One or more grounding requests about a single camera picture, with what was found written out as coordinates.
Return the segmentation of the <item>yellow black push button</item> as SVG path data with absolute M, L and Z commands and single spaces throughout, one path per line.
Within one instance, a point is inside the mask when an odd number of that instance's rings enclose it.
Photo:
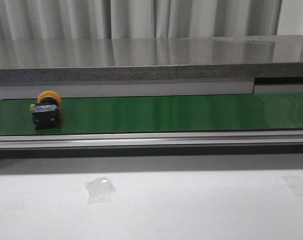
M 61 96 L 55 91 L 44 91 L 38 98 L 37 103 L 30 105 L 32 121 L 35 129 L 56 128 L 60 123 Z

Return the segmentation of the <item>clear tape piece left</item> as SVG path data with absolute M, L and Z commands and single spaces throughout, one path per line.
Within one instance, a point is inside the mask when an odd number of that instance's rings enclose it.
M 111 201 L 112 194 L 117 190 L 107 177 L 98 177 L 85 184 L 88 192 L 87 204 L 106 204 Z

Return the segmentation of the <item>clear tape piece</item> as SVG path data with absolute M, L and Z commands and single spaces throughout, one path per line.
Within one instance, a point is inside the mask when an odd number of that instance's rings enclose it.
M 107 177 L 98 177 L 85 184 L 88 192 L 87 204 L 106 204 L 111 201 L 112 194 L 117 190 Z
M 296 197 L 303 197 L 303 179 L 300 176 L 282 176 L 281 179 Z

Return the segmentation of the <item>grey stone countertop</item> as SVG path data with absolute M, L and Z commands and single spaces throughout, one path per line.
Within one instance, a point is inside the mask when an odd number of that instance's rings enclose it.
M 303 35 L 0 40 L 0 100 L 303 93 Z

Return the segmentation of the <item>green conveyor belt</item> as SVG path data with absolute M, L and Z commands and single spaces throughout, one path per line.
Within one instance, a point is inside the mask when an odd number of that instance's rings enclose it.
M 0 100 L 0 136 L 303 129 L 303 93 L 65 98 L 36 129 L 33 99 Z

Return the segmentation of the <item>clear tape piece right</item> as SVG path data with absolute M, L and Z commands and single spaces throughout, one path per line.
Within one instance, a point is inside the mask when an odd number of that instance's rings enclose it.
M 303 197 L 303 179 L 300 176 L 282 176 L 281 179 L 296 197 Z

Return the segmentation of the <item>white pleated curtain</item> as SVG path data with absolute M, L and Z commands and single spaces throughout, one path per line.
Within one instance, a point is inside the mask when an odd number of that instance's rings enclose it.
M 0 40 L 303 35 L 303 0 L 0 0 Z

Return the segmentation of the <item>aluminium conveyor frame rail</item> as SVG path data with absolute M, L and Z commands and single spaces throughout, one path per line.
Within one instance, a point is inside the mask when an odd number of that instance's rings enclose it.
M 303 143 L 303 129 L 0 136 L 0 149 Z

